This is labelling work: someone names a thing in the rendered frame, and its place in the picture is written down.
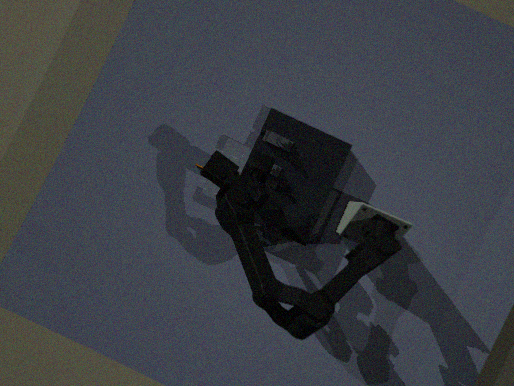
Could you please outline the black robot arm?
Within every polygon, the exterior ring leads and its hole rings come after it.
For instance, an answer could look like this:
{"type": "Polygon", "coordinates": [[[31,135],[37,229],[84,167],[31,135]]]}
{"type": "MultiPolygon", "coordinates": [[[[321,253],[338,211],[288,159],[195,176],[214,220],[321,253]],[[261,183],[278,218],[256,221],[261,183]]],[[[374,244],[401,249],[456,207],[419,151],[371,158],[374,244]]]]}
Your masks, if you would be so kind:
{"type": "Polygon", "coordinates": [[[321,290],[309,294],[275,278],[254,226],[253,206],[277,212],[284,198],[283,184],[271,181],[265,185],[254,177],[242,177],[238,169],[215,151],[200,172],[220,188],[215,216],[234,242],[254,303],[295,339],[305,340],[328,324],[337,302],[364,275],[402,250],[394,238],[399,226],[376,214],[362,227],[365,239],[344,255],[348,265],[321,290]],[[263,184],[262,189],[259,183],[263,184]],[[293,307],[287,311],[279,302],[293,307]]]}

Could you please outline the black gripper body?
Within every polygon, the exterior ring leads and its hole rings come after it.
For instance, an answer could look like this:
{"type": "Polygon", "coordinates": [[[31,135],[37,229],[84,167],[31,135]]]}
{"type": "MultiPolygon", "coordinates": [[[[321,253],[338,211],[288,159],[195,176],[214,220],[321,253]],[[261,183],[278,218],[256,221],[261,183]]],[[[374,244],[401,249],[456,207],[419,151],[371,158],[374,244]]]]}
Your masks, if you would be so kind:
{"type": "Polygon", "coordinates": [[[251,165],[251,166],[255,167],[256,169],[247,167],[244,175],[254,177],[258,182],[260,182],[261,176],[262,176],[261,171],[264,171],[267,174],[270,174],[274,163],[275,163],[274,158],[272,158],[264,153],[261,153],[257,150],[253,150],[251,152],[246,164],[251,165]],[[261,171],[259,171],[259,170],[261,170],[261,171]]]}

